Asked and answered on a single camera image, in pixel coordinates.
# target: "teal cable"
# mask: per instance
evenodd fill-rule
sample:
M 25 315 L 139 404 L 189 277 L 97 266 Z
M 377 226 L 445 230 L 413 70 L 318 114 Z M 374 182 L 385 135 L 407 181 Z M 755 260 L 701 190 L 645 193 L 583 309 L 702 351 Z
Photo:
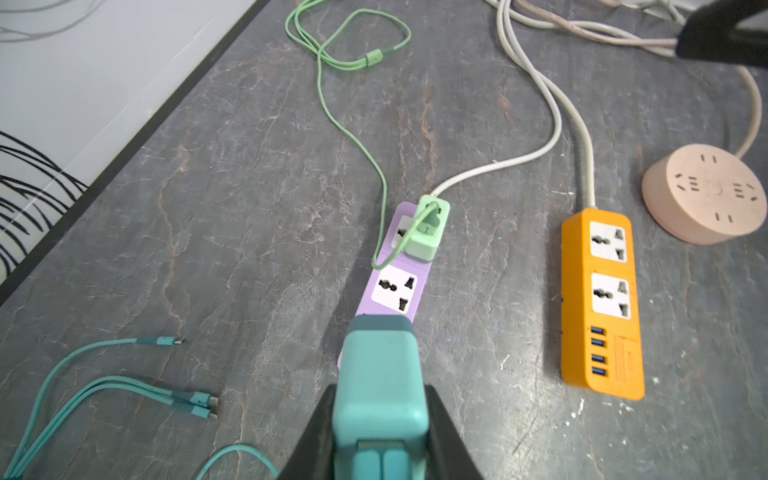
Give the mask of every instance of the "teal cable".
M 381 270 L 383 268 L 386 268 L 389 264 L 391 264 L 392 261 L 395 259 L 395 257 L 397 257 L 402 252 L 402 249 L 406 247 L 406 244 L 408 243 L 408 240 L 410 240 L 411 236 L 413 235 L 413 232 L 416 231 L 416 229 L 419 227 L 421 222 L 426 218 L 427 214 L 429 214 L 435 208 L 437 208 L 437 204 L 435 204 L 435 206 L 431 210 L 426 212 L 425 215 L 419 216 L 413 219 L 413 223 L 411 223 L 411 227 L 409 227 L 408 231 L 406 231 L 406 234 L 403 235 L 403 239 L 401 240 L 395 252 L 392 252 L 392 254 L 390 254 L 389 257 L 387 257 L 386 260 L 384 260 L 384 262 L 382 262 L 381 264 L 376 264 L 376 259 L 379 257 L 379 252 L 382 249 L 382 243 L 384 241 L 384 230 L 385 230 L 385 221 L 386 221 L 386 199 L 388 196 L 386 178 L 384 178 L 384 173 L 379 167 L 379 164 L 373 158 L 373 156 L 365 147 L 365 145 L 363 145 L 362 142 L 352 132 L 344 128 L 344 126 L 341 125 L 338 120 L 336 120 L 336 118 L 331 114 L 330 110 L 328 109 L 328 105 L 326 104 L 326 99 L 323 96 L 323 62 L 325 62 L 326 64 L 330 65 L 333 68 L 336 68 L 337 70 L 344 70 L 344 71 L 355 71 L 361 68 L 373 66 L 379 63 L 384 58 L 384 55 L 393 53 L 394 51 L 397 51 L 400 48 L 407 45 L 408 42 L 411 41 L 411 37 L 412 37 L 411 29 L 408 28 L 408 25 L 406 25 L 405 22 L 403 22 L 402 20 L 400 20 L 394 15 L 390 15 L 389 13 L 386 13 L 386 12 L 379 12 L 378 10 L 369 10 L 367 8 L 361 8 L 359 10 L 355 10 L 354 12 L 352 12 L 352 14 L 350 14 L 349 17 L 346 18 L 346 20 L 336 29 L 336 31 L 333 32 L 333 34 L 330 37 L 328 37 L 327 40 L 325 40 L 322 44 L 320 44 L 312 35 L 310 35 L 303 28 L 301 28 L 301 24 L 299 23 L 299 16 L 307 9 L 312 8 L 313 6 L 323 3 L 325 1 L 326 0 L 305 0 L 304 2 L 302 2 L 298 7 L 296 7 L 290 13 L 290 15 L 288 15 L 288 18 L 286 18 L 285 29 L 286 29 L 286 33 L 288 34 L 289 37 L 291 37 L 291 39 L 293 39 L 296 43 L 303 45 L 309 51 L 317 55 L 317 93 L 320 98 L 320 104 L 323 106 L 323 111 L 325 111 L 326 116 L 331 120 L 331 122 L 334 125 L 336 125 L 337 128 L 339 128 L 339 130 L 341 130 L 347 137 L 351 138 L 352 141 L 355 142 L 355 144 L 358 147 L 360 147 L 360 150 L 362 150 L 362 152 L 371 162 L 371 165 L 373 165 L 373 168 L 376 169 L 376 173 L 379 175 L 379 179 L 381 179 L 382 207 L 381 207 L 381 214 L 379 217 L 380 218 L 379 239 L 376 242 L 376 250 L 373 252 L 373 258 L 371 259 L 371 267 L 374 270 Z M 384 18 L 387 18 L 388 20 L 395 22 L 406 33 L 406 38 L 393 47 L 385 48 L 384 50 L 377 48 L 376 50 L 368 52 L 365 55 L 365 57 L 359 58 L 354 61 L 336 60 L 334 57 L 328 54 L 328 52 L 326 51 L 326 48 L 336 39 L 336 37 L 339 34 L 341 34 L 342 31 L 344 31 L 347 25 L 357 15 L 361 15 L 363 13 L 367 13 L 370 15 L 378 15 L 380 17 L 384 17 Z M 296 31 L 299 33 L 300 38 L 296 37 L 290 31 L 291 20 L 293 20 L 294 27 L 296 28 Z
M 13 458 L 11 459 L 11 462 L 8 464 L 8 467 L 5 470 L 5 473 L 3 474 L 3 478 L 12 478 L 11 473 L 15 469 L 15 466 L 18 460 L 24 454 L 27 448 L 27 443 L 29 442 L 29 437 L 32 434 L 32 429 L 35 427 L 35 423 L 37 423 L 38 421 L 38 415 L 40 414 L 40 408 L 41 408 L 43 398 L 45 397 L 45 393 L 48 391 L 48 387 L 51 386 L 51 382 L 53 381 L 53 378 L 56 377 L 56 374 L 62 368 L 64 368 L 64 365 L 67 362 L 69 362 L 76 356 L 80 355 L 81 353 L 85 353 L 89 350 L 101 348 L 103 346 L 127 345 L 129 343 L 172 346 L 172 345 L 177 345 L 180 342 L 181 340 L 176 339 L 176 337 L 154 337 L 152 339 L 133 338 L 133 339 L 106 340 L 104 342 L 96 342 L 90 345 L 83 346 L 75 350 L 74 352 L 70 353 L 65 358 L 63 358 L 62 361 L 56 364 L 56 366 L 53 368 L 53 370 L 51 370 L 48 376 L 45 377 L 45 380 L 43 380 L 43 384 L 40 386 L 40 390 L 38 391 L 38 396 L 37 398 L 35 398 L 35 404 L 32 406 L 32 412 L 29 415 L 29 420 L 27 421 L 27 426 L 24 430 L 24 434 L 22 435 L 22 440 L 19 442 L 16 452 L 13 454 Z
M 213 466 L 214 463 L 216 463 L 219 458 L 223 457 L 229 452 L 245 452 L 250 453 L 254 457 L 258 458 L 266 467 L 272 472 L 272 475 L 274 475 L 275 478 L 280 476 L 280 470 L 275 468 L 275 465 L 272 464 L 270 459 L 264 455 L 262 452 L 259 452 L 254 447 L 250 445 L 243 445 L 243 444 L 237 444 L 237 445 L 230 445 L 228 447 L 224 447 L 223 449 L 216 452 L 216 455 L 212 456 L 208 462 L 203 465 L 203 468 L 200 469 L 200 473 L 197 474 L 197 477 L 195 477 L 194 480 L 203 480 L 203 477 L 206 473 L 208 473 L 208 470 L 210 470 L 210 467 Z
M 30 445 L 29 450 L 24 454 L 22 459 L 18 462 L 18 465 L 14 469 L 13 473 L 11 473 L 10 478 L 16 478 L 21 477 L 24 473 L 24 470 L 29 466 L 29 463 L 34 459 L 35 455 L 37 455 L 43 446 L 51 439 L 53 434 L 56 432 L 59 426 L 64 422 L 64 420 L 69 417 L 69 415 L 80 405 L 83 403 L 86 398 L 89 396 L 95 394 L 96 392 L 100 392 L 101 390 L 107 390 L 107 389 L 116 389 L 116 390 L 127 390 L 128 392 L 137 393 L 139 395 L 145 396 L 148 399 L 155 400 L 156 402 L 164 403 L 165 405 L 173 405 L 174 400 L 170 397 L 166 397 L 163 395 L 158 395 L 155 392 L 149 392 L 145 389 L 142 389 L 140 387 L 136 387 L 133 385 L 126 385 L 123 383 L 101 383 L 95 386 L 92 386 L 93 384 L 99 383 L 101 379 L 95 380 L 92 383 L 88 384 L 88 386 L 84 387 L 80 392 L 77 393 L 77 395 L 73 396 L 69 402 L 67 402 L 64 407 L 62 407 L 56 415 L 54 415 L 54 418 L 48 423 L 48 425 L 43 429 L 42 432 L 40 432 L 40 435 L 38 435 L 37 439 Z

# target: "socket hole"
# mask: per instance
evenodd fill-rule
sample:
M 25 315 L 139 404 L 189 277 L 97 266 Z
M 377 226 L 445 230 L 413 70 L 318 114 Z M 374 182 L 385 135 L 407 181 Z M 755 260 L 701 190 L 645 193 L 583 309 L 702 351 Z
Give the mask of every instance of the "socket hole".
M 595 295 L 597 295 L 600 298 L 613 298 L 614 297 L 613 293 L 606 292 L 605 290 L 603 290 L 601 288 L 595 289 L 592 293 L 594 293 Z
M 387 280 L 379 280 L 379 286 L 385 290 L 391 290 L 393 292 L 397 290 L 397 285 L 392 285 Z

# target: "purple power strip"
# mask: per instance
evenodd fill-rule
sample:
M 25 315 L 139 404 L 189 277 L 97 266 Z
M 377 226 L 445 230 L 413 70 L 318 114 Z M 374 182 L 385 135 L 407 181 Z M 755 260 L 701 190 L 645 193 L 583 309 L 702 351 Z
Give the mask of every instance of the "purple power strip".
M 389 224 L 389 229 L 387 230 L 386 236 L 384 237 L 384 243 L 382 244 L 382 249 L 379 252 L 379 257 L 376 259 L 377 263 L 383 262 L 386 257 L 389 257 L 389 255 L 393 252 L 394 247 L 392 247 L 392 241 L 395 239 L 395 235 L 397 235 L 400 219 L 403 217 L 415 217 L 416 208 L 417 205 L 411 204 L 410 202 L 403 202 L 397 206 L 395 215 L 392 217 L 392 222 Z M 416 316 L 416 310 L 419 308 L 419 301 L 422 299 L 422 292 L 424 291 L 424 285 L 427 283 L 427 276 L 429 275 L 429 269 L 432 267 L 432 264 L 419 262 L 418 260 L 414 260 L 413 258 L 406 256 L 404 253 L 401 253 L 392 261 L 390 265 L 405 272 L 411 273 L 413 276 L 418 278 L 418 281 L 416 282 L 413 290 L 413 297 L 411 298 L 408 311 L 404 314 L 409 320 L 411 320 L 411 323 L 413 323 L 413 318 Z M 379 270 L 374 270 L 371 272 L 371 276 L 368 279 L 368 285 L 366 285 L 366 291 L 362 295 L 362 299 L 360 300 L 360 305 L 357 307 L 355 316 L 393 314 L 403 315 L 403 313 L 399 312 L 398 310 L 391 309 L 382 305 L 381 303 L 373 301 L 372 297 L 374 289 L 381 288 L 377 284 L 380 274 L 381 272 Z M 340 354 L 337 366 L 341 366 Z

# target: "power strip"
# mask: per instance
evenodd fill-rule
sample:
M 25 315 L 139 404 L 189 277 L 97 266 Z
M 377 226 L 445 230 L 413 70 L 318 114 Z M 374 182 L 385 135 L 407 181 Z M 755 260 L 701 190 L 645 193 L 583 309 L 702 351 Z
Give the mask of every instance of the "power strip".
M 402 202 L 397 206 L 376 259 L 377 263 L 383 262 L 398 246 L 402 235 L 411 226 L 417 208 L 416 204 L 410 202 Z M 419 262 L 401 253 L 385 268 L 372 271 L 355 316 L 396 313 L 413 323 L 430 268 L 431 263 Z M 341 367 L 340 354 L 336 364 Z
M 645 395 L 632 224 L 588 208 L 563 223 L 562 375 L 571 386 Z

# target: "marble surface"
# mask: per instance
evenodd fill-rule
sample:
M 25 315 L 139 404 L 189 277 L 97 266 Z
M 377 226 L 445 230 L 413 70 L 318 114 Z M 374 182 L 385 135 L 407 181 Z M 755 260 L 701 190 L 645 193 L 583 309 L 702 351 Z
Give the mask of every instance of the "marble surface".
M 480 0 L 382 2 L 414 41 L 369 71 L 328 70 L 329 107 L 379 159 L 389 214 L 467 167 L 534 150 L 551 130 L 531 80 L 499 48 Z M 289 41 L 273 0 L 0 308 L 0 463 L 49 369 L 103 339 L 179 335 L 172 349 L 86 355 L 44 414 L 86 382 L 126 374 L 220 394 L 217 421 L 115 392 L 89 400 L 31 467 L 34 478 L 193 478 L 247 442 L 285 464 L 336 381 L 346 323 L 368 278 L 381 188 L 323 114 L 314 57 Z M 328 35 L 355 6 L 306 16 Z M 643 36 L 672 27 L 598 2 L 555 0 Z M 647 393 L 573 389 L 559 375 L 560 225 L 582 205 L 580 147 L 466 181 L 415 319 L 424 377 L 487 479 L 768 477 L 768 230 L 693 247 L 644 209 L 640 175 L 676 147 L 734 148 L 746 92 L 731 67 L 668 61 L 520 27 L 531 60 L 591 128 L 598 206 L 634 226 Z M 388 45 L 360 18 L 333 52 Z M 758 82 L 768 91 L 764 71 Z M 768 135 L 746 162 L 768 178 Z M 232 456 L 211 478 L 269 478 Z

